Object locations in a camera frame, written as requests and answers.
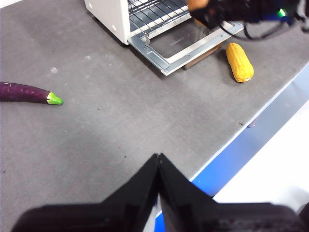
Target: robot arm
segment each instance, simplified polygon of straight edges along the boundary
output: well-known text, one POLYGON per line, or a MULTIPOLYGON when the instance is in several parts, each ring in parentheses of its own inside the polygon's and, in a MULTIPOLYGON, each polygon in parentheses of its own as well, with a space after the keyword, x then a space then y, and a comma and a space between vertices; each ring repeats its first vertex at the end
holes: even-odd
MULTIPOLYGON (((187 0, 187 3, 191 16, 209 29, 222 28, 223 21, 279 21, 281 25, 292 25, 296 20, 301 20, 306 24, 309 16, 309 0, 187 0)), ((246 29, 245 34, 249 39, 255 39, 246 29)))

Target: wire rack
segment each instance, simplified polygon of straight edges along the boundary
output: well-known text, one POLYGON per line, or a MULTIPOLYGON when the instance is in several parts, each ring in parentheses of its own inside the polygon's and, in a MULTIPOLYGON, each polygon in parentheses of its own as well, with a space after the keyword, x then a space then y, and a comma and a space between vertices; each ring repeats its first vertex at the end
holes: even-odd
POLYGON ((187 15, 185 0, 128 0, 131 31, 150 33, 187 15))

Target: gray table surface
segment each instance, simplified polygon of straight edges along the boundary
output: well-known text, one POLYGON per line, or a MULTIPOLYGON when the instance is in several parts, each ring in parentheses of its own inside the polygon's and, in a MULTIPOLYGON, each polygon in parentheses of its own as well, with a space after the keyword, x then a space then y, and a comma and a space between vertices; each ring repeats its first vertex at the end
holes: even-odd
POLYGON ((155 152, 191 177, 309 60, 299 27, 240 44, 255 68, 248 83, 233 80, 224 50, 165 77, 83 0, 3 8, 1 81, 65 103, 1 103, 1 231, 31 207, 103 200, 155 152))

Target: eggplant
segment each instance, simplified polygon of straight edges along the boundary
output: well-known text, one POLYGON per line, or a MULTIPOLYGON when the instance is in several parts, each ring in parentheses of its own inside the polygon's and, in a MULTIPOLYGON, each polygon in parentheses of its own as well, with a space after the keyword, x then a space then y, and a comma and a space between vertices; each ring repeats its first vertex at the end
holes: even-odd
POLYGON ((0 102, 33 102, 62 105, 63 100, 47 90, 17 83, 0 82, 0 102))

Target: toaster oven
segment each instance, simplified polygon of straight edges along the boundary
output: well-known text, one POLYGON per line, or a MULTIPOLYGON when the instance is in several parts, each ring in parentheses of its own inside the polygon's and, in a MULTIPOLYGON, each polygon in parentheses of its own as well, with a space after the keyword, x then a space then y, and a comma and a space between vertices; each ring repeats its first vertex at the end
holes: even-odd
MULTIPOLYGON (((85 0, 86 8, 122 43, 130 44, 169 75, 230 37, 191 18, 186 0, 85 0)), ((243 29, 224 22, 232 34, 243 29)))

